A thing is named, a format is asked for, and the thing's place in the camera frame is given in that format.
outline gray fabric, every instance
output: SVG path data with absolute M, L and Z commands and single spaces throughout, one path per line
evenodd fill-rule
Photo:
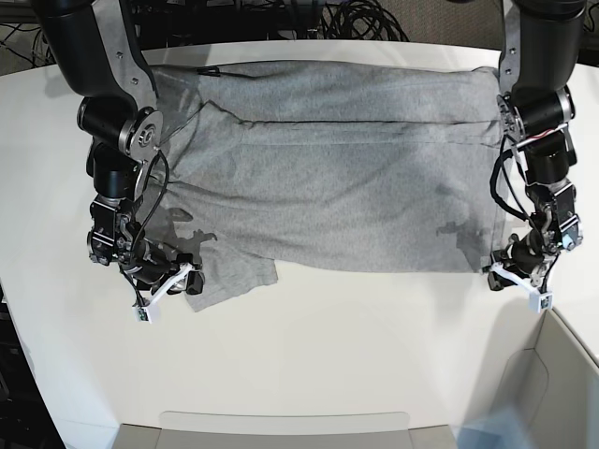
M 194 310 L 276 282 L 273 259 L 352 271 L 481 268 L 503 223 L 489 195 L 500 139 L 491 69 L 221 70 L 154 71 L 171 176 L 150 232 L 186 251 L 201 244 L 206 290 L 188 297 Z

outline white tabletop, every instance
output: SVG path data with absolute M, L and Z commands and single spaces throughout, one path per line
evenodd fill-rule
M 343 41 L 148 54 L 151 64 L 311 59 L 437 70 L 496 65 L 497 58 L 495 51 Z M 597 354 L 590 315 L 596 323 L 599 73 L 579 66 L 570 87 L 580 161 L 572 179 L 586 240 L 556 268 L 555 303 L 570 323 L 586 325 L 581 335 Z M 0 78 L 0 101 L 0 279 L 41 394 L 75 447 L 108 447 L 119 423 L 160 427 L 167 411 L 403 412 L 410 427 L 458 425 L 487 411 L 508 358 L 534 345 L 539 316 L 525 295 L 492 293 L 481 275 L 347 273 L 279 262 L 274 286 L 200 313 L 169 297 L 158 324 L 136 323 L 130 286 L 116 267 L 87 256 L 95 191 L 84 169 L 90 138 L 75 120 L 80 97 L 57 67 L 47 67 Z

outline gray carpet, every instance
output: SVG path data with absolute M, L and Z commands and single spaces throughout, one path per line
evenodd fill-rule
M 381 0 L 413 42 L 500 49 L 501 0 L 475 0 L 454 4 L 447 0 Z M 0 39 L 7 35 L 0 27 Z M 14 50 L 30 56 L 35 33 L 17 33 L 10 39 Z M 0 47 L 0 76 L 31 68 L 31 64 Z

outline black cable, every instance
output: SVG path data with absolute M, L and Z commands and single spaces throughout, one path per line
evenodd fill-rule
M 162 188 L 160 189 L 160 194 L 158 195 L 158 198 L 153 203 L 150 213 L 148 213 L 148 216 L 145 218 L 145 220 L 141 224 L 141 228 L 139 229 L 138 234 L 133 239 L 133 244 L 131 245 L 131 251 L 136 250 L 136 247 L 138 245 L 139 239 L 141 238 L 141 234 L 143 233 L 143 230 L 145 229 L 146 225 L 148 224 L 148 222 L 150 221 L 152 216 L 155 214 L 156 210 L 158 209 L 158 206 L 160 206 L 160 201 L 162 201 L 162 198 L 164 197 L 165 193 L 167 192 L 168 176 L 169 176 L 168 161 L 167 161 L 167 158 L 165 157 L 165 155 L 162 153 L 162 150 L 158 150 L 158 154 L 156 155 L 156 157 L 159 157 L 160 159 L 162 159 L 162 163 L 165 166 L 165 180 L 164 180 L 164 183 L 162 184 Z
M 293 30 L 296 32 L 296 38 L 303 38 L 300 21 L 298 17 L 300 16 L 300 10 L 298 7 L 298 0 L 291 0 L 291 5 L 287 8 L 289 10 L 289 17 L 291 17 L 291 24 L 293 26 Z
M 549 282 L 549 274 L 553 270 L 553 267 L 555 267 L 555 264 L 557 263 L 559 257 L 560 257 L 559 254 L 557 254 L 555 256 L 555 259 L 553 259 L 553 262 L 551 263 L 551 266 L 547 270 L 547 273 L 545 273 L 545 278 L 543 279 L 543 283 L 541 284 L 541 293 L 546 293 L 547 292 L 547 284 Z
M 4 47 L 5 49 L 7 49 L 8 51 L 10 51 L 12 54 L 14 54 L 15 56 L 24 59 L 25 61 L 29 62 L 29 64 L 33 64 L 34 62 L 27 58 L 26 56 L 23 56 L 22 54 L 14 51 L 11 47 L 8 46 L 7 42 L 8 40 L 12 37 L 12 35 L 14 35 L 16 32 L 18 31 L 22 31 L 22 32 L 29 32 L 29 31 L 36 31 L 37 29 L 32 29 L 32 30 L 22 30 L 21 29 L 21 24 L 17 25 L 17 26 L 12 26 L 12 25 L 6 25 L 3 23 L 0 23 L 1 25 L 10 28 L 12 31 L 10 33 L 7 34 L 7 36 L 4 38 L 4 40 L 0 40 L 0 47 Z
M 318 39 L 318 0 L 312 0 L 312 6 L 310 7 L 310 12 L 312 13 L 310 26 L 314 29 L 309 34 L 310 39 Z
M 500 149 L 499 149 L 499 157 L 495 161 L 495 165 L 493 167 L 493 171 L 491 173 L 491 177 L 490 177 L 490 181 L 489 181 L 490 195 L 495 200 L 495 203 L 500 208 L 502 208 L 503 210 L 505 210 L 507 213 L 515 216 L 516 218 L 519 218 L 523 222 L 528 222 L 529 225 L 531 226 L 531 228 L 534 229 L 534 231 L 536 231 L 536 233 L 540 236 L 541 233 L 539 232 L 538 228 L 536 227 L 536 224 L 534 224 L 534 221 L 531 218 L 531 216 L 526 212 L 526 210 L 522 206 L 522 203 L 520 203 L 519 198 L 516 195 L 516 192 L 514 191 L 514 187 L 512 186 L 512 182 L 509 180 L 509 176 L 507 175 L 507 170 L 505 169 L 505 161 L 507 159 L 513 157 L 513 153 L 512 152 L 506 152 L 504 150 L 505 143 L 508 140 L 511 140 L 513 143 L 515 143 L 515 140 L 512 139 L 510 136 L 504 135 L 504 138 L 502 139 L 502 144 L 501 144 Z M 509 188 L 510 193 L 514 197 L 514 200 L 516 201 L 516 204 L 518 204 L 519 211 L 515 210 L 514 208 L 512 208 L 511 206 L 509 206 L 504 201 L 504 199 L 501 198 L 499 196 L 499 194 L 497 193 L 497 180 L 498 180 L 498 177 L 499 177 L 499 170 L 500 169 L 501 169 L 501 171 L 504 174 L 505 183 L 507 184 L 507 187 Z M 521 172 L 521 168 L 519 169 L 519 172 L 520 172 L 520 176 L 523 176 L 523 173 Z
M 37 42 L 39 41 L 39 37 L 41 36 L 41 30 L 36 33 L 36 37 L 34 37 L 34 42 L 31 44 L 31 59 L 34 61 L 34 68 L 36 68 L 36 52 L 37 52 Z
M 125 273 L 123 271 L 122 267 L 119 267 L 119 270 L 121 271 L 121 274 L 123 275 L 123 277 L 125 279 L 127 279 L 127 282 L 129 282 L 131 284 L 131 286 L 133 287 L 133 291 L 135 292 L 135 300 L 136 300 L 136 303 L 138 304 L 138 307 L 140 307 L 140 308 L 143 307 L 144 306 L 143 296 L 141 295 L 141 292 L 139 291 L 139 289 L 133 282 L 133 279 L 131 279 L 131 276 L 129 276 L 127 273 Z
M 599 7 L 599 2 L 591 5 L 591 7 L 589 7 L 589 10 L 587 11 L 589 15 L 589 20 L 591 21 L 591 26 L 584 25 L 584 29 L 591 33 L 595 32 L 595 18 L 592 16 L 592 11 L 597 7 Z
M 0 40 L 0 47 L 4 47 L 5 49 L 7 49 L 8 51 L 10 51 L 15 56 L 17 56 L 17 57 L 19 57 L 19 58 L 24 59 L 25 61 L 27 61 L 29 64 L 31 64 L 31 65 L 34 64 L 34 62 L 31 59 L 29 59 L 26 56 L 23 56 L 22 54 L 14 51 L 11 47 L 9 47 L 4 40 Z
M 152 161 L 150 161 L 150 164 L 148 165 L 148 176 L 146 176 L 146 179 L 143 182 L 143 188 L 141 189 L 142 193 L 144 193 L 146 191 L 146 189 L 148 188 L 148 182 L 150 181 L 150 175 L 152 174 L 153 167 L 156 165 L 156 163 L 159 160 L 160 160 L 160 156 L 157 154 L 156 156 L 153 157 Z
M 6 28 L 10 28 L 10 29 L 12 30 L 12 32 L 13 32 L 13 33 L 14 33 L 15 31 L 20 31 L 21 33 L 29 33 L 29 32 L 32 32 L 32 31 L 38 31 L 38 30 L 40 30 L 40 29 L 41 29 L 41 28 L 38 26 L 37 28 L 30 28 L 30 29 L 28 29 L 28 30 L 22 30 L 22 29 L 21 29 L 21 25 L 13 26 L 13 25 L 8 25 L 8 24 L 6 24 L 6 23 L 0 23 L 0 26 L 5 26 Z
M 276 1 L 272 1 L 272 0 L 268 0 L 264 3 L 261 3 L 259 5 L 254 5 L 252 3 L 250 4 L 241 4 L 241 8 L 243 9 L 248 9 L 248 10 L 273 10 L 276 8 L 279 8 L 283 5 L 283 0 L 276 0 Z
M 520 220 L 522 220 L 523 222 L 525 222 L 526 221 L 526 216 L 521 211 L 515 210 L 514 208 L 512 208 L 511 206 L 509 206 L 504 201 L 504 199 L 501 198 L 499 196 L 499 194 L 497 193 L 497 180 L 499 179 L 499 173 L 500 173 L 500 171 L 502 169 L 502 165 L 504 164 L 505 160 L 507 160 L 510 157 L 512 157 L 511 152 L 504 152 L 505 141 L 506 141 L 506 137 L 504 137 L 504 139 L 502 140 L 502 145 L 501 145 L 501 149 L 500 149 L 500 152 L 499 152 L 499 157 L 495 161 L 495 165 L 493 166 L 493 171 L 491 172 L 491 175 L 490 175 L 490 180 L 489 180 L 490 195 L 493 198 L 493 200 L 495 201 L 495 203 L 497 204 L 497 206 L 499 206 L 500 208 L 502 208 L 503 210 L 505 210 L 510 215 L 513 215 L 516 218 L 519 218 Z
M 321 18 L 324 39 L 392 40 L 409 42 L 393 14 L 378 0 L 349 0 L 340 5 L 325 4 Z

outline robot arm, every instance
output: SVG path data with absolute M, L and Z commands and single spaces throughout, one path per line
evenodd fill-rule
M 168 166 L 160 152 L 155 83 L 136 44 L 128 2 L 33 0 L 33 5 L 68 84 L 85 97 L 78 124 L 94 138 L 87 172 L 98 193 L 91 206 L 90 257 L 105 266 L 116 260 L 136 287 L 139 318 L 151 321 L 150 309 L 160 296 L 199 294 L 203 276 L 197 254 L 146 239 L 148 220 L 136 219 L 148 174 L 162 160 L 168 180 Z M 504 0 L 498 101 L 505 148 L 491 193 L 532 231 L 492 253 L 489 286 L 521 285 L 537 311 L 551 307 L 548 275 L 560 252 L 582 241 L 575 189 L 567 179 L 576 154 L 567 128 L 575 109 L 566 82 L 576 63 L 585 6 L 585 0 Z M 500 170 L 505 174 L 504 160 L 519 161 L 522 153 L 528 169 L 520 172 L 534 203 L 530 215 L 509 207 L 495 189 Z M 142 297 L 140 289 L 153 297 Z
M 548 276 L 560 253 L 582 242 L 576 189 L 567 179 L 577 158 L 568 130 L 575 108 L 566 82 L 577 61 L 585 6 L 585 0 L 504 0 L 498 102 L 506 148 L 491 177 L 491 194 L 532 231 L 524 239 L 513 235 L 505 249 L 492 253 L 489 286 L 524 287 L 535 311 L 551 308 Z M 530 215 L 507 206 L 495 190 L 504 160 L 519 163 L 521 153 L 527 170 L 519 165 L 520 175 L 534 204 Z
M 161 296 L 197 295 L 203 276 L 198 255 L 146 239 L 151 215 L 142 224 L 136 217 L 151 170 L 164 164 L 165 190 L 168 164 L 160 151 L 153 74 L 137 46 L 128 3 L 34 0 L 33 6 L 66 81 L 85 97 L 78 125 L 93 137 L 87 173 L 98 193 L 90 207 L 90 258 L 104 266 L 117 262 L 136 290 L 137 317 L 152 321 Z M 143 297 L 142 290 L 153 295 Z

